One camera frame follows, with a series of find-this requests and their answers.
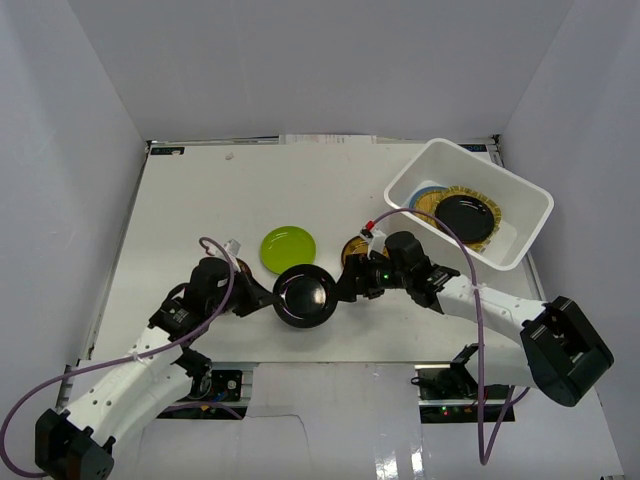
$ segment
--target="green plate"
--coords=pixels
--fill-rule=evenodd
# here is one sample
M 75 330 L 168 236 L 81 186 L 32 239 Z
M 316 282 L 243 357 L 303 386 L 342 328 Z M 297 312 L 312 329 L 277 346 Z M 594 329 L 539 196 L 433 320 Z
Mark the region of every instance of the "green plate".
M 300 227 L 276 228 L 262 240 L 260 259 L 265 267 L 280 275 L 296 265 L 313 263 L 316 242 Z

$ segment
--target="white plastic container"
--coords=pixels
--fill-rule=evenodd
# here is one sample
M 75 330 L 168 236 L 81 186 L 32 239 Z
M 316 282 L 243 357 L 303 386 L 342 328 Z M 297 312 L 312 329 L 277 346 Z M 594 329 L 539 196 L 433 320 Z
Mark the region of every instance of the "white plastic container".
M 491 237 L 485 250 L 469 250 L 471 256 L 495 270 L 515 268 L 553 209 L 551 195 L 455 143 L 436 138 L 429 141 L 387 186 L 384 199 L 393 208 L 408 207 L 414 193 L 422 188 L 454 185 L 468 187 L 486 195 L 502 211 L 498 231 Z M 456 245 L 447 234 L 412 213 L 405 212 L 402 215 L 410 221 L 404 222 L 408 230 L 416 233 L 417 230 L 425 229 L 429 232 L 426 240 Z M 423 235 L 420 237 L 422 241 L 425 240 Z

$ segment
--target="white table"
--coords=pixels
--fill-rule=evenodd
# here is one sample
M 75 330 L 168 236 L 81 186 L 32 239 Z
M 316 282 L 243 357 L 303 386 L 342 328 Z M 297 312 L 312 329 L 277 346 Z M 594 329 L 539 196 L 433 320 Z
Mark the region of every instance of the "white table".
M 271 289 L 275 275 L 259 259 L 264 236 L 298 225 L 316 240 L 316 264 L 334 278 L 340 252 L 370 219 L 386 210 L 384 187 L 420 145 L 187 146 L 183 155 L 150 156 L 126 233 L 93 359 L 124 354 L 167 292 L 188 281 L 207 235 L 237 239 L 240 257 Z M 452 246 L 424 245 L 438 263 L 467 272 Z M 533 297 L 525 268 L 480 280 Z M 405 362 L 452 359 L 476 341 L 476 325 L 415 305 L 404 292 L 340 304 L 322 326 L 296 330 L 273 309 L 246 318 L 222 316 L 194 348 L 217 362 Z M 486 344 L 511 347 L 493 332 Z

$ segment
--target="wall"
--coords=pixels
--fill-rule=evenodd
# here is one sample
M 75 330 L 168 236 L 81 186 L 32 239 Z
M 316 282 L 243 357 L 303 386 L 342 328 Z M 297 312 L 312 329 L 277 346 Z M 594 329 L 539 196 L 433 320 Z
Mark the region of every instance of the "wall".
M 0 0 L 0 416 L 73 362 L 115 257 L 144 144 L 65 0 Z M 34 470 L 49 388 L 9 430 Z M 0 478 L 14 478 L 0 464 Z
M 640 478 L 640 6 L 576 1 L 504 133 L 507 166 L 556 208 L 533 249 L 547 295 L 577 300 L 616 364 L 598 392 Z
M 571 0 L 69 0 L 145 139 L 501 132 Z

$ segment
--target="white bin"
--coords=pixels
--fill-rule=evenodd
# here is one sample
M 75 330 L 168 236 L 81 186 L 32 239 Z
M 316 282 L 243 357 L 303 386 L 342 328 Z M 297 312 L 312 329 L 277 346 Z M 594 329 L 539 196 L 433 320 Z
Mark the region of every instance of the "white bin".
M 491 237 L 485 250 L 469 250 L 471 256 L 495 270 L 515 268 L 553 209 L 551 195 L 455 143 L 436 138 L 429 141 L 387 186 L 384 199 L 393 208 L 408 207 L 414 193 L 422 188 L 454 185 L 468 187 L 486 195 L 502 211 L 499 229 Z M 404 222 L 410 231 L 415 233 L 416 230 L 425 229 L 428 232 L 427 241 L 445 241 L 455 245 L 448 235 L 412 213 L 401 215 L 414 222 Z

